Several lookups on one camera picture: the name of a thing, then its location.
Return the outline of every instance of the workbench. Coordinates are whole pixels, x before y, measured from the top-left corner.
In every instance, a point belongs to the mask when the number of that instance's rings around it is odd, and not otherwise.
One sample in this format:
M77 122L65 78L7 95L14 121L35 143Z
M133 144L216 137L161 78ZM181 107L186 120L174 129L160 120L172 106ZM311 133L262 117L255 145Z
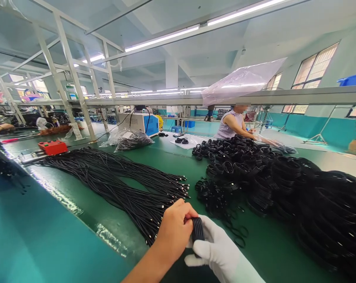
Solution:
M97 137L105 132L102 124L92 123L92 125ZM82 134L88 136L87 129L83 130ZM206 214L203 204L196 198L194 185L201 177L206 176L208 161L206 159L197 161L192 157L191 150L185 150L170 143L171 136L164 138L155 136L152 138L154 144L121 154L134 162L143 163L167 173L185 175L186 183L191 185L189 191L191 199L187 199L187 201L199 214ZM8 159L13 159L21 154L38 150L38 142L62 137L64 134L17 141L5 144L1 152ZM99 147L107 138L108 135L104 135L100 142L90 146L112 153L115 148L113 146ZM74 139L73 135L67 145L78 145L89 141L89 138L79 141L74 141ZM88 146L88 144L71 147L70 150L84 146ZM306 157L322 170L341 170L356 176L355 171L348 172L350 168L356 168L355 159L338 153L305 149L298 149L298 151L299 153L295 156ZM143 237L126 213L107 203L75 177L49 167L20 164L18 166L82 220L131 266L134 266L147 251L148 248ZM141 188L141 185L134 180L128 180L127 183ZM242 206L245 208L245 212L239 212L236 221L246 226L250 232L246 239L246 248L242 252L267 283L345 282L341 273L329 273L306 255L296 241L292 230L285 224L278 222L272 216L261 218L246 208L246 204L243 203ZM190 252L192 253L192 250L186 250L184 255ZM183 261L183 256L168 272L164 281L216 282L216 278L209 272L208 267L188 268Z

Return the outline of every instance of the white glove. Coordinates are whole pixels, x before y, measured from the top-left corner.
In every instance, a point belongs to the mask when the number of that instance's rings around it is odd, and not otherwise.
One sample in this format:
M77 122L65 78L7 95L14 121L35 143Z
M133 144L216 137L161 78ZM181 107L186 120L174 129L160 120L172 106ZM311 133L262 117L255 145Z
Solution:
M206 240L195 241L191 247L201 258L196 258L193 254L188 255L185 258L186 265L209 265L221 283L265 283L224 229L207 216L199 217L203 222Z

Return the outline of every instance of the machine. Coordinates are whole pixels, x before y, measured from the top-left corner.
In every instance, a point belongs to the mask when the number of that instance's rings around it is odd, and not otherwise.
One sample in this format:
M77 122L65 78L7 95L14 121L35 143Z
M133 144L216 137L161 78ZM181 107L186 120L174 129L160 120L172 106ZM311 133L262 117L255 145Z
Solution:
M145 113L119 113L119 121L122 123L122 129L131 127L132 130L140 130L149 137L153 137L159 133L158 118L153 114L149 116L149 114Z

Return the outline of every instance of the floor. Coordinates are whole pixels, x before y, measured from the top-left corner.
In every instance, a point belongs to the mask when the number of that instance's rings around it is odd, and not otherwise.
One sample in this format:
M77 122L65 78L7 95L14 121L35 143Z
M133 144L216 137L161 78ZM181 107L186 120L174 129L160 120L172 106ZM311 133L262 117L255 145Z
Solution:
M0 177L0 283L120 282L131 269L30 177Z

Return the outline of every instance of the red switch box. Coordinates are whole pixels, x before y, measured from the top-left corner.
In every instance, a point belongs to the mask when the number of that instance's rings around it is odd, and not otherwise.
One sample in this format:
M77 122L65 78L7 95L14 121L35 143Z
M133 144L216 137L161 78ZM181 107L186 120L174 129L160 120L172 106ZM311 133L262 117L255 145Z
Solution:
M57 155L68 152L65 142L59 140L42 141L38 143L39 147L43 149L47 155Z

